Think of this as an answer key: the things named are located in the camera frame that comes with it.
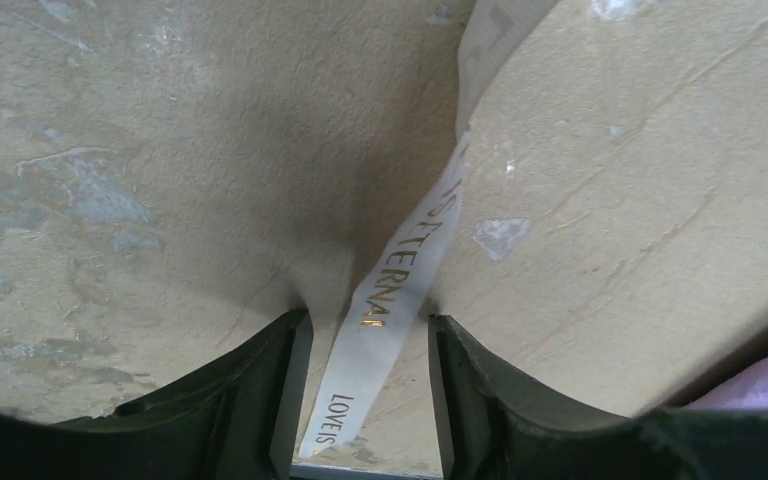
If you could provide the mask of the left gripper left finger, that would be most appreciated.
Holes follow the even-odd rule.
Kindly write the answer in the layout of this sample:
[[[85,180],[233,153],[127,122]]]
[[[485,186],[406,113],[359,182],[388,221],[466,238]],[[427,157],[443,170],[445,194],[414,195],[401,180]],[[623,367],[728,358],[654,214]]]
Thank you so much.
[[[110,415],[0,413],[0,479],[287,479],[312,341],[309,314],[293,310]]]

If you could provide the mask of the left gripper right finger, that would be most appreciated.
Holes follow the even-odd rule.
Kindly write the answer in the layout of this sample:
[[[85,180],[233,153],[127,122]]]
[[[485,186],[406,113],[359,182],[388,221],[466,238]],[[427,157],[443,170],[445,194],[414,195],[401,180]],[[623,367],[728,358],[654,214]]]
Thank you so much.
[[[768,410],[626,418],[541,383],[449,316],[428,327],[447,479],[768,479]]]

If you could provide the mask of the beige ribbon strip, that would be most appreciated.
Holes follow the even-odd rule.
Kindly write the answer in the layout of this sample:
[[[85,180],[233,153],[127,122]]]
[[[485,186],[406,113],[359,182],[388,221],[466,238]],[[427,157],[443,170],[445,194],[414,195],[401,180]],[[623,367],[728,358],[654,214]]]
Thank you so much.
[[[458,48],[456,146],[433,187],[354,290],[300,442],[309,459],[353,441],[418,320],[461,214],[470,118],[504,63],[555,7],[479,1]]]

